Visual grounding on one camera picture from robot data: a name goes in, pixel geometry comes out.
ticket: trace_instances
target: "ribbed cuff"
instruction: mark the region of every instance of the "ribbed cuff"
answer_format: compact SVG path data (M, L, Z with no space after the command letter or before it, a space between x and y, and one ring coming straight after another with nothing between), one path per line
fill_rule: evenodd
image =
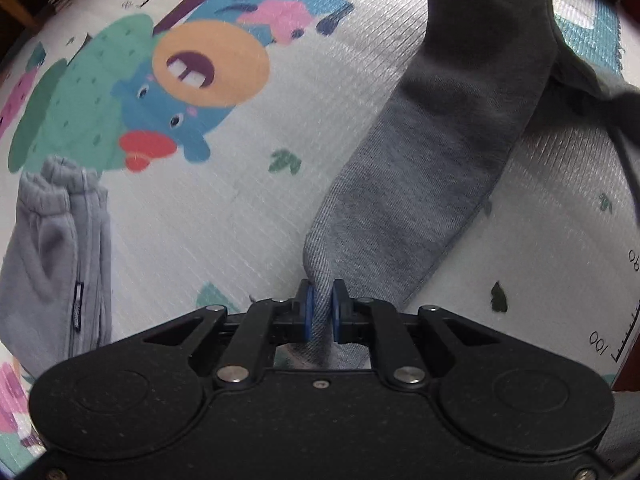
M60 215L70 211L65 189L47 182L37 173L23 171L18 186L18 203L42 216Z
M86 170L62 156L49 155L42 165L41 173L48 182L64 187L70 194L94 191L98 186L98 174L95 170Z

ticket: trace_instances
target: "screw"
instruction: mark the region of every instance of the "screw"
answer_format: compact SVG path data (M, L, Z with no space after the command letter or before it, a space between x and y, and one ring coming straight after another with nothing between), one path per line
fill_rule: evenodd
M580 469L574 477L574 480L596 480L597 473L593 469Z
M394 377L401 383L415 384L424 379L425 373L415 366L403 366L394 372Z
M218 370L216 374L221 381L225 383L239 383L249 376L249 370L243 366L225 366Z
M49 469L45 478L47 480L66 480L68 477L62 469Z
M328 388L330 386L330 382L329 381L325 381L324 379L320 379L319 381L314 381L314 388L317 388L318 390L325 390L326 388Z

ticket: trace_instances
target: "cartoon play mat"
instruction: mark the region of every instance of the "cartoon play mat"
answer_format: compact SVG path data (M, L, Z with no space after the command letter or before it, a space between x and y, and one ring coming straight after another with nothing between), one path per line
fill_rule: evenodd
M425 2L71 0L0 88L0 246L20 172L55 153L110 191L115 338L291 296L306 231L418 47ZM554 6L578 54L640 83L635 25L600 0ZM611 380L635 335L637 256L606 134L529 135L411 308L439 304ZM31 378L0 351L9 473L42 447Z

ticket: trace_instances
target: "hippo eye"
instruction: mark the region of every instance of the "hippo eye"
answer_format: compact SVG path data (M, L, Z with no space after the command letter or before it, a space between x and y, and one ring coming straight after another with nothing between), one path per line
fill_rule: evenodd
M169 121L169 126L171 126L172 128L177 128L182 124L183 120L184 114L175 114Z
M142 99L149 92L149 85L142 85L138 90L138 99Z

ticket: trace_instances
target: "folded gray pants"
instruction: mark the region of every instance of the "folded gray pants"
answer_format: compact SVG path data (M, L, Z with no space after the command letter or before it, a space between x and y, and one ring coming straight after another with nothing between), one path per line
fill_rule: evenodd
M0 340L34 377L110 342L106 204L97 173L63 158L20 178L0 271Z

